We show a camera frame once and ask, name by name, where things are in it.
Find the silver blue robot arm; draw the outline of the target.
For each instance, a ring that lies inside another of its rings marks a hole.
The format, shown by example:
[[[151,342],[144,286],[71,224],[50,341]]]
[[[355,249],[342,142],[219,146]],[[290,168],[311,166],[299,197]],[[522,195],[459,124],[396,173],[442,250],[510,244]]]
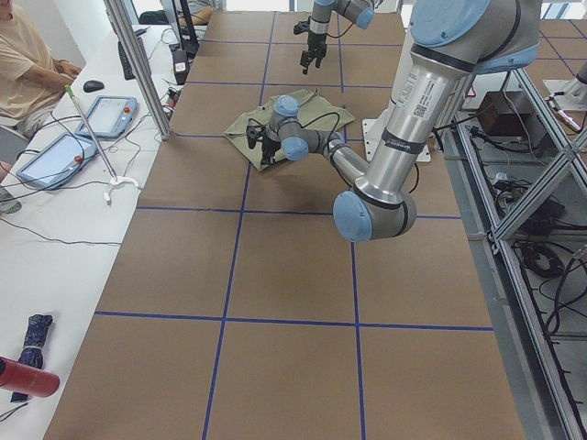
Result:
[[[269,123],[249,144],[261,144],[261,164],[277,151],[291,161],[324,156],[349,185],[335,200],[338,232],[350,242],[398,237],[414,224],[416,206],[404,182],[457,82],[471,74],[509,72],[537,56],[538,1],[417,1],[408,31],[412,67],[370,161],[334,130],[307,130],[300,105],[279,97]]]
[[[329,23],[333,13],[347,19],[351,25],[366,29],[375,16],[375,2],[366,0],[316,0],[310,16],[293,27],[295,35],[307,35],[307,49],[302,51],[300,65],[302,73],[314,63],[320,67],[327,55]]]

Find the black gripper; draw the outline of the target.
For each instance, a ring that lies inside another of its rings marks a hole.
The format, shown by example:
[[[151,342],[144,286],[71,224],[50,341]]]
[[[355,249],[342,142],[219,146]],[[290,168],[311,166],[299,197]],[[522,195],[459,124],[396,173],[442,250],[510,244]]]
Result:
[[[261,158],[263,160],[274,160],[276,153],[281,149],[281,142],[264,137],[261,141]]]
[[[304,75],[308,74],[308,64],[313,61],[316,63],[316,68],[319,69],[326,54],[327,35],[310,32],[307,37],[307,49],[302,52],[300,59],[302,73]]]

